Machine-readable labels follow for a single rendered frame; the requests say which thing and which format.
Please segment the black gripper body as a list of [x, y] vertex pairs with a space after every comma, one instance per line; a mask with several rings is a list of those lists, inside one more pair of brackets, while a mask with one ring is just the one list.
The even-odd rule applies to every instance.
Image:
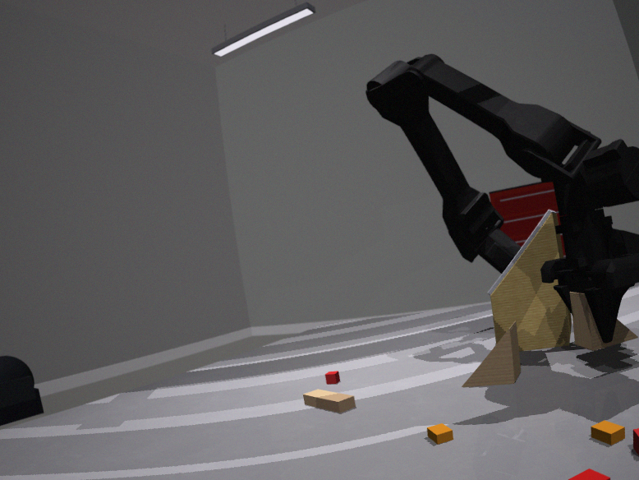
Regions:
[[559, 217], [556, 234], [563, 234], [566, 257], [546, 261], [540, 268], [543, 283], [559, 285], [591, 278], [596, 288], [621, 288], [639, 283], [639, 254], [608, 258], [605, 225], [613, 224], [603, 209]]

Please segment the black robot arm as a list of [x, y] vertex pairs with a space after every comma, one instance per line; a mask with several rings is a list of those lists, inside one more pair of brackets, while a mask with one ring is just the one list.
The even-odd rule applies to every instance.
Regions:
[[[500, 140], [524, 171], [553, 182], [559, 216], [639, 201], [639, 148], [601, 139], [538, 104], [519, 104], [435, 54], [396, 61], [368, 81], [369, 103], [400, 126], [444, 199], [443, 219], [461, 255], [501, 274], [522, 248], [500, 230], [489, 196], [471, 188], [429, 112], [429, 96]], [[573, 155], [562, 164], [574, 146]]]

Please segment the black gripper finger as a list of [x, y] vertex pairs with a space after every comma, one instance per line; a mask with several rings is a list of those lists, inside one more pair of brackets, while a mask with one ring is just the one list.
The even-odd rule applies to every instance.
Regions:
[[570, 293], [569, 292], [584, 293], [583, 290], [595, 287], [595, 285], [591, 281], [591, 278], [588, 278], [588, 279], [589, 280], [584, 281], [584, 282], [575, 283], [575, 284], [569, 284], [569, 285], [566, 285], [566, 286], [562, 286], [562, 285], [555, 285], [554, 286], [554, 289], [557, 290], [557, 292], [559, 293], [560, 297], [563, 299], [563, 302], [565, 302], [565, 305], [567, 306], [568, 310], [571, 313], [572, 313], [572, 308], [571, 308], [571, 300], [570, 300]]
[[603, 343], [613, 340], [618, 310], [623, 295], [635, 284], [621, 288], [588, 288], [583, 290]]

